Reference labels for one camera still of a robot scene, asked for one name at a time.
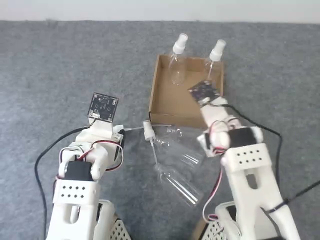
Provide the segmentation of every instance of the bottle cap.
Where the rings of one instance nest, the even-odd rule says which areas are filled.
[[[175,54],[182,54],[185,50],[187,40],[188,35],[185,33],[180,33],[178,40],[173,45],[173,52]]]
[[[211,61],[213,62],[219,62],[221,57],[222,57],[222,54],[224,52],[224,48],[226,46],[226,42],[222,39],[219,39],[214,48],[212,49],[210,55],[209,55],[209,58],[211,59]]]

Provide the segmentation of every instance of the gray carpet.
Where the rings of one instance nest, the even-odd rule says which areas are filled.
[[[284,136],[281,189],[289,196],[319,179],[320,25],[208,22],[0,22],[0,239],[40,239],[43,209],[34,177],[38,154],[60,135],[87,124],[93,92],[119,97],[115,124],[147,118],[157,54],[180,32],[187,53],[206,56],[227,42],[225,95],[257,122]],[[61,141],[39,165],[51,215]],[[277,139],[265,134],[274,159]],[[185,240],[205,200],[188,208],[167,197],[153,171],[142,131],[130,132],[122,168],[100,181],[134,240]],[[217,159],[193,175],[209,194]],[[224,177],[208,210],[232,199]],[[320,190],[290,204],[301,239],[320,236]]]

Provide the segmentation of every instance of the black cable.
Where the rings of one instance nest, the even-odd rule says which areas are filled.
[[[230,105],[230,104],[221,104],[221,105],[212,105],[213,107],[225,107],[225,108],[230,108],[232,109],[233,111],[235,111],[240,117],[242,117],[243,119],[247,120],[248,122],[256,125],[257,127],[261,128],[261,129],[264,129],[270,133],[273,133],[275,135],[277,135],[279,137],[279,143],[278,143],[278,148],[276,150],[276,155],[275,155],[275,180],[276,180],[276,183],[278,185],[278,187],[280,188],[280,172],[279,172],[279,166],[280,166],[280,150],[281,150],[281,146],[282,146],[282,141],[283,141],[283,138],[282,138],[282,135],[271,129],[271,128],[268,128],[262,124],[259,124],[253,120],[251,120],[249,117],[245,116],[244,114],[242,114],[239,110],[237,110],[233,105]]]
[[[43,221],[43,239],[46,239],[46,232],[47,232],[47,201],[46,201],[46,196],[45,196],[45,192],[44,189],[42,187],[40,178],[39,178],[39,173],[38,173],[38,165],[39,162],[41,160],[41,158],[50,150],[53,148],[54,145],[56,145],[58,142],[60,142],[62,139],[70,136],[71,134],[75,134],[78,132],[81,132],[84,129],[88,129],[90,128],[90,126],[94,123],[95,121],[93,121],[89,126],[84,126],[84,127],[80,127],[77,129],[74,129],[70,132],[67,132],[66,134],[62,135],[61,137],[59,137],[56,141],[54,141],[52,144],[50,144],[42,153],[40,153],[40,155],[38,156],[38,158],[36,159],[35,163],[34,163],[34,175],[35,175],[35,180],[36,183],[38,184],[39,190],[40,190],[40,194],[41,194],[41,198],[42,198],[42,203],[43,203],[43,217],[44,217],[44,221]]]
[[[306,187],[305,189],[299,191],[297,194],[295,194],[292,197],[287,197],[283,200],[283,202],[281,202],[280,204],[278,204],[277,206],[275,206],[274,208],[272,208],[271,210],[267,211],[268,214],[272,214],[275,211],[277,211],[278,209],[280,209],[281,207],[283,207],[284,205],[287,205],[288,203],[290,203],[291,201],[293,201],[294,199],[296,199],[297,197],[300,197],[301,195],[307,193],[308,191],[310,191],[311,189],[315,188],[316,186],[320,185],[320,180],[316,181],[315,183],[311,184],[310,186]]]

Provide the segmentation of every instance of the white spray nozzle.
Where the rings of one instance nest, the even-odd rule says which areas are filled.
[[[222,39],[219,39],[214,48],[212,49],[209,58],[213,62],[219,62],[221,60],[222,54],[224,52],[224,48],[226,46],[226,42]]]
[[[151,141],[156,137],[155,131],[152,128],[151,122],[149,120],[143,121],[144,129],[144,139],[146,141]]]
[[[185,33],[180,33],[178,40],[173,45],[173,52],[175,54],[182,54],[185,50],[187,40],[188,35]]]

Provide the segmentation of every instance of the black circuit board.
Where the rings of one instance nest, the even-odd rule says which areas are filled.
[[[220,96],[218,90],[213,88],[212,83],[207,80],[197,83],[189,88],[188,91],[201,107],[211,103]]]
[[[92,96],[88,118],[112,123],[114,120],[118,98],[100,93],[94,93]]]

